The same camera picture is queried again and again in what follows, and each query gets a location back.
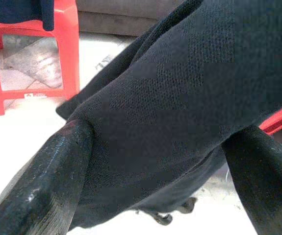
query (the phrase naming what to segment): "knit texture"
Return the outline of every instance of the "knit texture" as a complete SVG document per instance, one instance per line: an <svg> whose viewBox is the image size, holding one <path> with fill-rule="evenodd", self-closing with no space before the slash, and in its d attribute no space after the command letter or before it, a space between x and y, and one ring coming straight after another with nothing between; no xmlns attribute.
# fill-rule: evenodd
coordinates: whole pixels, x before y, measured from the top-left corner
<svg viewBox="0 0 282 235"><path fill-rule="evenodd" d="M282 1L188 0L57 112L94 128L71 224L170 212L225 162L221 144L282 108Z"/></svg>
<svg viewBox="0 0 282 235"><path fill-rule="evenodd" d="M42 20L44 30L52 31L53 5L54 0L0 0L0 23Z"/></svg>

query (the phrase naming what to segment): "sofa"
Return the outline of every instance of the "sofa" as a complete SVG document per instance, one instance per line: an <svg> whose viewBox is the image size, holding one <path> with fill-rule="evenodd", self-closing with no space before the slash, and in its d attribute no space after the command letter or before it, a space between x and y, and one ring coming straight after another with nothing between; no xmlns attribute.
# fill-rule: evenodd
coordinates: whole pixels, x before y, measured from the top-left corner
<svg viewBox="0 0 282 235"><path fill-rule="evenodd" d="M80 31L139 36L184 0L77 0Z"/></svg>

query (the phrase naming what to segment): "black fabric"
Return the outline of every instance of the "black fabric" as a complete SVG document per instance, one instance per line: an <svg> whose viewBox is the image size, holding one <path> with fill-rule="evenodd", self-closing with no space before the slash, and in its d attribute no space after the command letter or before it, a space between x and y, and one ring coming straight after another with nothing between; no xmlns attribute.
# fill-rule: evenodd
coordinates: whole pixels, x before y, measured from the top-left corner
<svg viewBox="0 0 282 235"><path fill-rule="evenodd" d="M0 23L42 20L44 30L52 31L53 6L54 0L0 0Z"/></svg>
<svg viewBox="0 0 282 235"><path fill-rule="evenodd" d="M174 210L230 135L280 108L282 1L186 1L57 109L95 135L70 228Z"/></svg>

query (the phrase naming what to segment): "black sweater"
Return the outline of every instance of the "black sweater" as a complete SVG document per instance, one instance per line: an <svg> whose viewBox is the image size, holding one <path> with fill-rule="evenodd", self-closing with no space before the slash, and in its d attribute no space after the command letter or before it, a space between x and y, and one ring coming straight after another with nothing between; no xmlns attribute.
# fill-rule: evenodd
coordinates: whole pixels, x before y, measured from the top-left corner
<svg viewBox="0 0 282 235"><path fill-rule="evenodd" d="M186 1L57 109L95 132L71 228L174 210L280 108L282 1Z"/></svg>
<svg viewBox="0 0 282 235"><path fill-rule="evenodd" d="M52 31L53 5L54 0L0 0L0 23L42 20L44 30Z"/></svg>

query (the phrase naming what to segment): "label on stool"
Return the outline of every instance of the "label on stool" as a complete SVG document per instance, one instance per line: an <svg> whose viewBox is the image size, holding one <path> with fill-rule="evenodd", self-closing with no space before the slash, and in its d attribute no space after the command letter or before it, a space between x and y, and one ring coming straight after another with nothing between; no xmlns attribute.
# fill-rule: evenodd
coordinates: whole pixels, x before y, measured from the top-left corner
<svg viewBox="0 0 282 235"><path fill-rule="evenodd" d="M43 93L26 93L24 94L24 99L35 99L35 98L47 98Z"/></svg>

